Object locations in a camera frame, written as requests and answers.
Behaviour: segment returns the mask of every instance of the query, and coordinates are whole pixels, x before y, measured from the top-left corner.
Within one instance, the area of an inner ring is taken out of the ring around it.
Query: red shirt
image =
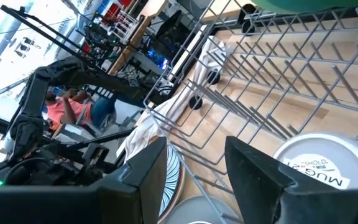
[[[54,105],[47,105],[48,108],[48,118],[56,123],[61,123],[60,120],[62,116],[65,114],[65,105],[61,98],[56,99],[56,103]],[[82,119],[85,119],[92,123],[91,120],[91,103],[82,104],[79,102],[75,102],[72,99],[68,99],[68,102],[71,105],[71,108],[74,111],[75,119],[78,120],[78,118],[81,115],[81,112],[85,108],[85,113]]]

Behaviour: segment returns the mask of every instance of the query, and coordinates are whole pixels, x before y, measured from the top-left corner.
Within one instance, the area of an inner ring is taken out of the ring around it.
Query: dish rack
[[[286,140],[308,131],[334,131],[358,140],[358,7],[291,16],[257,9],[247,14],[241,31],[223,23],[221,14],[229,4],[242,7],[231,0],[213,12],[214,23],[225,27],[215,36],[227,47],[226,55],[209,53],[222,65],[215,76],[219,82],[195,83],[189,63],[187,77],[171,70],[161,76],[181,82],[176,94],[192,89],[202,107],[187,107],[177,121],[147,110],[191,177],[182,198],[199,189],[195,194],[206,197],[222,223],[243,223],[224,162],[226,136],[237,136],[271,156]],[[202,39],[211,40],[212,30],[203,29]],[[197,52],[202,45],[195,48]],[[219,211],[211,196],[239,216]]]
[[[122,5],[113,3],[111,12],[108,12],[104,19],[114,22],[110,33],[115,35],[122,44],[127,44],[137,29],[139,21],[122,10]]]

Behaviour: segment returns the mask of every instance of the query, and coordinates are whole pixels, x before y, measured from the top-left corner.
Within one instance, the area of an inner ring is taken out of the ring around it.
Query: black cable
[[[4,185],[9,184],[9,178],[10,176],[12,176],[12,174],[20,167],[22,167],[24,164],[28,163],[28,162],[35,162],[35,161],[39,161],[39,162],[44,162],[46,164],[48,164],[48,161],[45,158],[41,158],[41,157],[34,157],[34,158],[30,158],[30,159],[26,159],[23,161],[20,161],[18,164],[14,165],[14,167],[12,167],[8,173],[5,175],[4,178]]]
[[[48,26],[61,24],[62,22],[72,21],[72,20],[75,20],[75,19],[77,19],[77,18],[65,19],[65,20],[60,21],[60,22],[54,22],[54,23],[48,24]],[[8,34],[10,32],[17,32],[17,31],[23,31],[23,30],[31,30],[31,28],[29,27],[29,28],[23,28],[23,29],[17,29],[17,30],[10,30],[10,31],[5,31],[5,32],[0,32],[0,34]]]

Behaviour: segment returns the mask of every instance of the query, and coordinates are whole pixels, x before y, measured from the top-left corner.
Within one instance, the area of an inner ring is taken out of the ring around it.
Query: man
[[[87,97],[88,95],[85,91],[79,91],[75,95],[75,90],[68,90],[62,97],[57,97],[54,93],[48,91],[45,97],[48,118],[56,123],[75,124],[80,118],[81,112],[85,110],[83,119],[96,127],[100,127],[107,115],[115,113],[116,100],[144,107],[142,102],[133,103],[127,100],[126,96],[122,93],[114,93],[110,99],[99,97],[95,104],[81,103]]]

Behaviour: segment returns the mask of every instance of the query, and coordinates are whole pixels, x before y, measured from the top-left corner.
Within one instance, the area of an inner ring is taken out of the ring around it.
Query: wooden floor
[[[346,19],[343,20],[343,23],[347,27],[358,27],[358,20],[357,19]],[[324,22],[323,23],[326,27],[329,28],[329,25],[332,22]],[[309,23],[307,26],[312,29],[315,26],[315,23]],[[300,27],[300,25],[293,26],[295,30],[297,29],[304,29]],[[216,34],[216,37],[220,38],[221,40],[225,41],[228,46],[233,49],[236,46],[236,42],[239,42],[242,39],[242,35],[236,35],[230,31],[221,31]],[[313,42],[315,45],[318,45],[323,38],[325,33],[318,33],[312,36],[312,38],[308,41],[307,46],[302,50],[305,57],[308,57],[313,52],[313,48],[311,47],[310,43]],[[308,34],[288,34],[286,35],[281,43],[283,44],[284,48],[290,55],[293,55],[295,52],[295,48],[293,43],[296,43],[297,46],[300,46],[306,39]],[[266,43],[269,43],[270,46],[273,46],[280,35],[278,34],[270,34],[264,35],[259,45],[261,46],[262,50],[268,52],[269,49],[267,48]],[[252,36],[246,37],[242,43],[247,42],[249,45],[252,45],[259,37]],[[332,58],[336,59],[334,51],[331,47],[331,43],[335,43],[338,51],[340,51],[344,60],[350,60],[351,57],[355,54],[357,48],[356,43],[358,43],[358,32],[335,32],[333,33],[329,39],[325,42],[322,49],[319,51],[323,58]],[[258,54],[262,54],[260,50],[255,50]],[[245,53],[241,49],[237,49],[236,52]],[[238,61],[243,61],[240,58],[240,54],[232,54],[231,61],[235,65],[231,65],[230,63],[226,64],[224,69],[224,73],[230,74],[233,73],[233,70],[240,68],[244,73],[246,73],[245,69],[250,69],[250,66],[246,63],[243,63],[244,68],[241,68],[240,65],[236,63],[233,58],[238,59]],[[256,59],[263,61],[264,57],[256,57]],[[282,71],[285,64],[284,59],[282,58],[271,58],[273,62],[279,67]],[[258,68],[256,61],[254,58],[249,57],[248,62],[253,65],[254,67]],[[292,65],[296,70],[299,70],[305,64],[304,60],[295,60]],[[344,64],[336,64],[336,63],[326,63],[326,62],[311,62],[313,67],[316,69],[316,72],[320,75],[320,77],[324,80],[325,84],[330,87],[333,81],[337,78],[336,74],[332,70],[333,65],[337,65],[338,68],[341,70],[346,65]],[[275,78],[279,77],[277,71],[274,70],[269,63],[265,63],[266,71],[270,72]],[[263,76],[268,82],[272,82],[272,79],[267,75],[266,72],[261,72],[261,76]],[[285,72],[285,76],[288,77],[289,80],[293,80],[295,75],[291,71]],[[306,69],[301,76],[305,79],[305,82],[309,84],[313,92],[318,96],[322,97],[325,94],[324,88],[317,82],[313,74],[310,70]],[[355,89],[355,92],[358,95],[358,65],[352,65],[350,69],[346,73],[346,79],[349,84]],[[222,77],[221,81],[212,86],[212,89],[222,90],[226,85],[227,81],[229,80],[229,75]],[[229,96],[231,99],[235,100],[239,97],[239,100],[246,106],[253,106],[258,107],[262,98],[267,94],[268,88],[256,84],[250,84],[247,91],[241,94],[245,85],[247,84],[246,81],[240,79],[232,80],[227,88],[223,91],[223,93]],[[280,84],[286,88],[288,83],[284,80],[280,81]],[[301,82],[295,83],[296,89],[300,93],[304,93],[306,95],[310,95],[307,91],[305,86]],[[277,100],[281,97],[282,91],[274,90],[269,94],[265,102],[262,106],[258,109],[262,115],[266,115]],[[334,89],[333,93],[338,98],[338,100],[346,105],[355,106],[356,103],[346,90],[343,83],[339,83],[338,86]],[[185,139],[189,142],[192,142],[194,145],[198,146],[200,149],[193,147],[193,149],[200,153],[202,156],[207,158],[209,161],[217,162],[216,165],[209,164],[211,167],[214,167],[217,170],[220,170],[222,174],[225,173],[226,167],[224,163],[224,158],[219,161],[219,158],[222,157],[223,150],[224,150],[224,140],[226,136],[230,135],[239,135],[239,138],[243,141],[247,142],[250,137],[255,133],[256,127],[252,124],[249,124],[245,130],[241,131],[241,127],[244,125],[245,121],[238,116],[229,113],[228,116],[224,118],[226,114],[226,110],[220,106],[214,105],[210,111],[208,111],[210,105],[212,104],[207,98],[203,98],[204,104],[203,107],[198,111],[191,112],[190,109],[187,109],[181,116],[180,120],[177,124],[180,126],[180,129],[188,133]],[[318,101],[316,100],[309,100],[304,97],[299,97],[295,95],[287,94],[282,102],[278,105],[277,109],[274,111],[272,116],[278,120],[284,126],[290,124],[296,129],[298,129],[306,120],[306,118],[312,113],[315,106],[317,105]],[[201,122],[199,126],[197,124],[199,121],[205,116],[204,120]],[[218,126],[218,130],[213,133],[215,127]],[[334,131],[337,133],[343,133],[347,136],[352,138],[356,137],[358,134],[358,112],[347,110],[338,106],[329,105],[324,103],[322,107],[317,111],[317,113],[313,116],[311,121],[306,125],[305,131]],[[207,138],[213,134],[212,138],[208,141]],[[169,135],[171,141],[175,144],[181,145],[187,149],[191,149],[192,145],[185,142],[183,139],[178,138],[177,135]],[[268,155],[272,155],[277,147],[283,143],[282,140],[276,138],[275,136],[267,133],[265,131],[260,131],[256,134],[255,138],[253,138],[252,142],[250,143],[252,146],[256,147],[257,149],[263,151]],[[199,163],[195,162],[193,159],[186,157],[186,164],[191,169],[191,171],[200,177],[203,177],[207,180],[215,182],[216,176],[212,174],[210,169],[207,169],[205,166],[200,165]],[[229,182],[226,175],[219,175],[225,183],[229,186]],[[223,199],[228,205],[230,205],[236,212],[239,214],[238,207],[236,202],[231,194],[226,193],[222,190],[219,190],[215,187],[210,186],[209,184],[201,182],[203,188],[212,196],[218,197]],[[196,184],[191,180],[190,176],[186,177],[185,188],[181,199],[185,199],[194,195],[200,195],[200,191],[197,188]]]

